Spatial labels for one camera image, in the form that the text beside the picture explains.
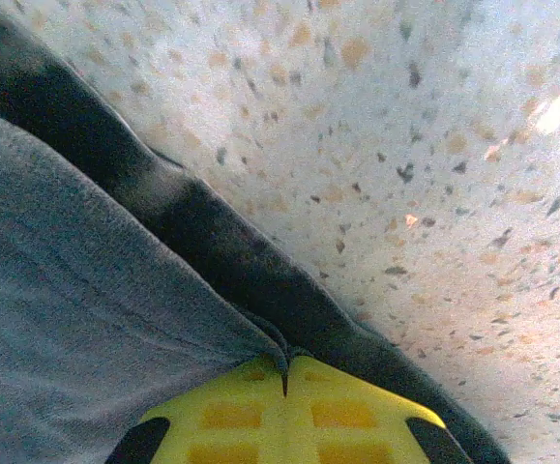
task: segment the gray sweatpants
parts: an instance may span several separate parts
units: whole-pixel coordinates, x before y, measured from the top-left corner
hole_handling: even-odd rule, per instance
[[[0,462],[102,462],[150,407],[282,347],[0,120]]]

